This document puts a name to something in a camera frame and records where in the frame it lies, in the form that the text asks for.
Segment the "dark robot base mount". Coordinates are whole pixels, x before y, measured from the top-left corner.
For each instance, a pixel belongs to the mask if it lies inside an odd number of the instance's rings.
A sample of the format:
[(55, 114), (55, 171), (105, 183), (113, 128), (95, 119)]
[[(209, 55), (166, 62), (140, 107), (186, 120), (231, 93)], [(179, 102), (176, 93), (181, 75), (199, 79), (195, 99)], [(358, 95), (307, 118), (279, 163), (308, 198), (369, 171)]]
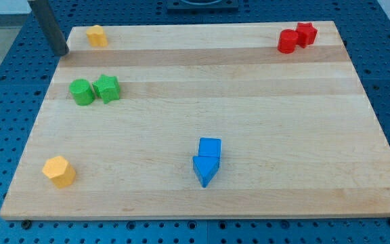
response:
[(168, 12), (235, 10), (239, 0), (167, 0)]

